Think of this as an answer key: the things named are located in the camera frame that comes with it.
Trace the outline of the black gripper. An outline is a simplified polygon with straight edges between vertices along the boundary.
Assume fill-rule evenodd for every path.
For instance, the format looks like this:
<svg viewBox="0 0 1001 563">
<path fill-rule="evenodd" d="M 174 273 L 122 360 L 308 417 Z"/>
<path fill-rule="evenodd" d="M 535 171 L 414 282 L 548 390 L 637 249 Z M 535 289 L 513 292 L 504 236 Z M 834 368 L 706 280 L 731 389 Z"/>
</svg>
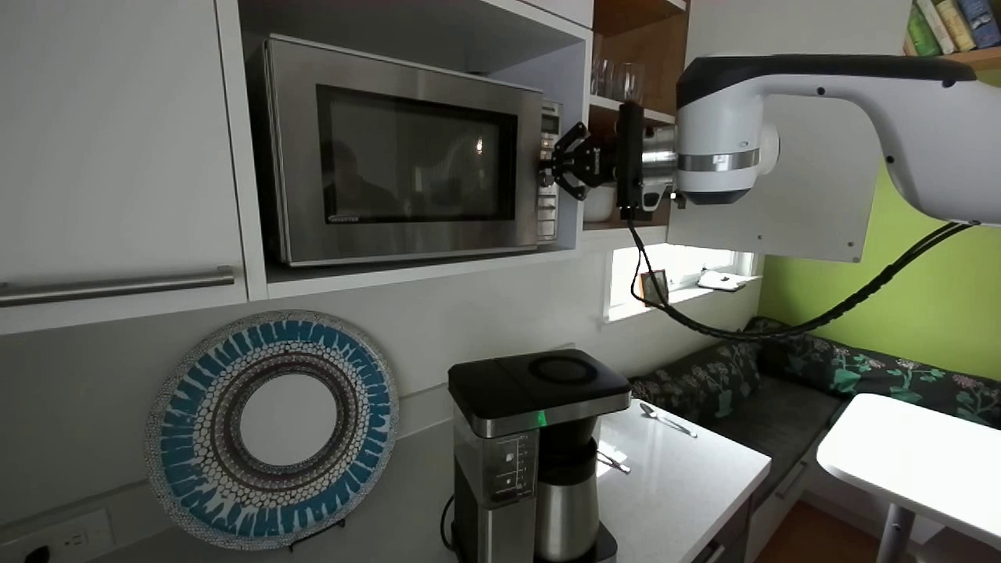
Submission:
<svg viewBox="0 0 1001 563">
<path fill-rule="evenodd" d="M 610 184 L 616 171 L 616 144 L 593 140 L 586 121 L 559 134 L 538 160 L 538 177 L 586 201 L 591 189 Z"/>
</svg>

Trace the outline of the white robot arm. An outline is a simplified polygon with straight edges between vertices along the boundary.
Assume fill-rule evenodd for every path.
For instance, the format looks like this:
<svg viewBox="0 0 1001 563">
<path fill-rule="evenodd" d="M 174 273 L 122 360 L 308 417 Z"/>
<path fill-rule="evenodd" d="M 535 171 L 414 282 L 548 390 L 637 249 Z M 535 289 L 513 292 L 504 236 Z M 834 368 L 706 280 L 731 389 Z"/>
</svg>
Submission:
<svg viewBox="0 0 1001 563">
<path fill-rule="evenodd" d="M 872 189 L 958 225 L 1001 223 L 1001 89 L 964 62 L 877 54 L 697 55 L 675 127 L 647 144 L 625 103 L 610 140 L 569 127 L 541 166 L 569 191 L 658 189 L 672 243 L 853 260 Z"/>
</svg>

